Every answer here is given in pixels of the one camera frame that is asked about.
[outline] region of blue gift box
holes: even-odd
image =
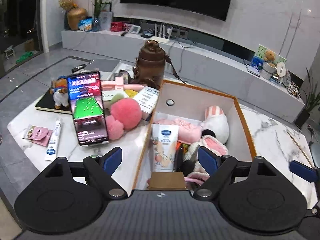
[[[251,61],[251,66],[258,70],[262,70],[262,64],[264,63],[264,60],[260,57],[254,56]]]

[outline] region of phone screen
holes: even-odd
[[[68,93],[79,145],[107,141],[100,73],[80,73],[68,77]]]

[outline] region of white marble tabletop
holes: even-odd
[[[141,121],[137,128],[126,133],[117,141],[113,141],[107,145],[83,148],[77,143],[71,115],[38,111],[34,107],[35,103],[36,102],[32,103],[17,115],[8,124],[8,130],[26,156],[40,172],[50,164],[49,161],[44,160],[46,148],[22,139],[23,133],[30,124],[53,129],[55,120],[57,117],[61,117],[63,127],[58,147],[58,156],[67,157],[69,162],[79,162],[90,155],[97,154],[102,156],[115,146],[121,147],[123,151],[123,161],[112,175],[112,178],[130,194],[134,184],[140,153],[148,131],[147,122]],[[313,207],[317,202],[314,184],[292,174],[288,168],[289,162],[292,160],[297,160],[307,166],[309,166],[309,164],[288,135],[287,130],[291,132],[312,161],[306,138],[301,133],[264,114],[258,113],[249,107],[240,106],[252,135],[257,155],[266,158],[286,176],[305,196],[308,208]],[[82,178],[75,179],[79,182],[84,182]]]

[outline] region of vaseline logo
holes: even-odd
[[[162,133],[163,135],[165,135],[165,136],[168,136],[168,135],[171,134],[171,131],[169,131],[169,130],[162,130],[161,133]]]

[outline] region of potted plant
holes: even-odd
[[[318,87],[318,82],[316,83],[315,86],[313,86],[313,78],[312,74],[310,75],[308,69],[307,69],[307,74],[308,74],[308,81],[309,81],[309,92],[308,94],[300,89],[302,92],[305,93],[307,99],[306,99],[306,104],[300,114],[298,115],[297,119],[294,120],[294,124],[301,129],[302,125],[308,120],[310,117],[310,112],[316,107],[320,106],[320,92],[317,92],[317,87]]]
[[[110,5],[111,10],[111,4],[114,0],[94,0],[94,10],[93,10],[93,20],[92,20],[92,28],[91,30],[93,32],[100,30],[100,13],[105,9],[107,5]]]
[[[65,14],[64,14],[64,29],[70,30],[70,26],[68,24],[68,17],[67,17],[67,13],[69,11],[71,11],[73,8],[76,8],[77,5],[75,4],[75,0],[59,0],[59,7],[61,7],[62,9],[65,10]]]

